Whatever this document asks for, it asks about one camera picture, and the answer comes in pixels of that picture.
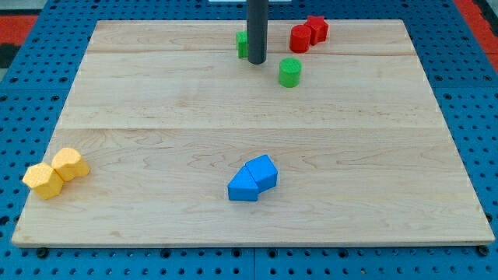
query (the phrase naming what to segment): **plastic block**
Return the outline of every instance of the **plastic block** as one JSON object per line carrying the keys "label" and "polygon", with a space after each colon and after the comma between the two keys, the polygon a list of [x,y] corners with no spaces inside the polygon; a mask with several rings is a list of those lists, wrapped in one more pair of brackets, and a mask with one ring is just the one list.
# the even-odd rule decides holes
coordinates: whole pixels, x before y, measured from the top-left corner
{"label": "plastic block", "polygon": [[287,88],[299,85],[301,61],[297,58],[284,58],[279,66],[279,83]]}
{"label": "plastic block", "polygon": [[246,162],[246,167],[258,186],[258,192],[261,193],[277,185],[279,172],[268,155]]}
{"label": "plastic block", "polygon": [[239,31],[235,35],[239,58],[247,57],[247,31]]}
{"label": "plastic block", "polygon": [[23,183],[41,198],[48,199],[61,193],[64,181],[48,164],[38,163],[28,168]]}
{"label": "plastic block", "polygon": [[228,183],[228,199],[231,201],[258,200],[258,186],[247,167],[242,166],[239,172]]}
{"label": "plastic block", "polygon": [[290,30],[289,48],[291,51],[302,54],[310,48],[311,29],[308,26],[298,25]]}
{"label": "plastic block", "polygon": [[82,177],[90,172],[90,168],[81,154],[72,148],[63,148],[52,159],[52,168],[62,180],[69,181]]}
{"label": "plastic block", "polygon": [[308,21],[304,25],[311,29],[310,44],[316,45],[327,40],[328,24],[324,16],[308,16]]}

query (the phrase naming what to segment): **blue block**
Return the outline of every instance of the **blue block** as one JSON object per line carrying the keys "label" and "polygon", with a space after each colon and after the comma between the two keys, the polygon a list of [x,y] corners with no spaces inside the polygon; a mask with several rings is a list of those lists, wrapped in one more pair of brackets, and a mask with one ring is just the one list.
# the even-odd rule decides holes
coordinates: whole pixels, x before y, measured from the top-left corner
{"label": "blue block", "polygon": [[246,162],[246,167],[258,185],[260,193],[277,185],[279,171],[268,155],[259,156]]}
{"label": "blue block", "polygon": [[258,200],[258,186],[245,166],[242,166],[228,183],[228,199],[231,201]]}

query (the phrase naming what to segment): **wooden board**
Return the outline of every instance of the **wooden board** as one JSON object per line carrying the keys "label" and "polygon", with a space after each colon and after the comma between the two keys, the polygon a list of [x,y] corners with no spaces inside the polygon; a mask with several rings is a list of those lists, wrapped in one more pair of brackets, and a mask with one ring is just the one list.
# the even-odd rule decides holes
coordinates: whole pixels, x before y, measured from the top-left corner
{"label": "wooden board", "polygon": [[[329,40],[238,59],[244,22],[99,22],[45,155],[89,176],[30,194],[20,247],[372,247],[494,240],[402,21],[331,21]],[[295,56],[302,81],[277,83]],[[229,201],[268,153],[278,186]]]}

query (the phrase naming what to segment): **yellow hexagonal block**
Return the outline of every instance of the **yellow hexagonal block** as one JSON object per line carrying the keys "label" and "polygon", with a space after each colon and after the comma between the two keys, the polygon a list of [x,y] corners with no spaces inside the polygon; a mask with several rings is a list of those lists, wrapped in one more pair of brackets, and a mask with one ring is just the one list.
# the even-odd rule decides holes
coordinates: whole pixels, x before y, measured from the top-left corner
{"label": "yellow hexagonal block", "polygon": [[23,183],[41,198],[48,199],[61,193],[64,181],[48,164],[38,163],[28,168],[24,174]]}
{"label": "yellow hexagonal block", "polygon": [[90,172],[84,158],[72,148],[63,148],[55,154],[52,159],[52,168],[66,182],[74,177],[85,176]]}

